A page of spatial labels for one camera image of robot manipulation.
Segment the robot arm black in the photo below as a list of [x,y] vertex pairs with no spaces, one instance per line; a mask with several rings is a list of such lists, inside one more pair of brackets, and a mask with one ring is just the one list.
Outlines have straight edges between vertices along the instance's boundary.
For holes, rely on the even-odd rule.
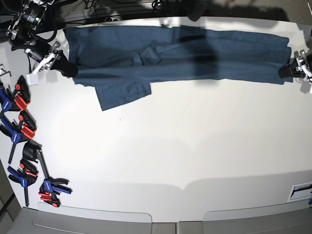
[[[29,75],[35,76],[43,70],[57,70],[65,77],[75,77],[78,74],[77,67],[68,61],[64,52],[60,50],[60,42],[54,41],[57,36],[57,22],[53,14],[58,6],[54,0],[2,0],[5,8],[15,12],[9,24],[6,35],[11,44],[11,50],[24,50],[29,59],[35,61],[30,68]],[[50,38],[42,38],[37,29],[44,23],[53,26],[53,34]]]

